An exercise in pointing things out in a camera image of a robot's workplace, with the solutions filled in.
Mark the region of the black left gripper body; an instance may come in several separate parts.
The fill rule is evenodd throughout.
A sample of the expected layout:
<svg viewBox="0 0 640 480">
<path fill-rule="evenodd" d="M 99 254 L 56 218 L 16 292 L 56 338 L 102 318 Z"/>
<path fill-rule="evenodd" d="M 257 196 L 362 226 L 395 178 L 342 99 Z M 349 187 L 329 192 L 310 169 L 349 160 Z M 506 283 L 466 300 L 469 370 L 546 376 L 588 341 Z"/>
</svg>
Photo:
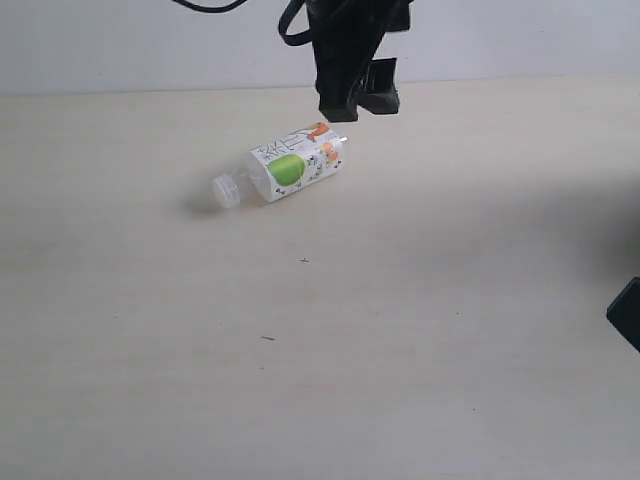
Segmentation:
<svg viewBox="0 0 640 480">
<path fill-rule="evenodd" d="M 315 59 L 375 58 L 387 33 L 411 27 L 412 1 L 305 1 Z"/>
</svg>

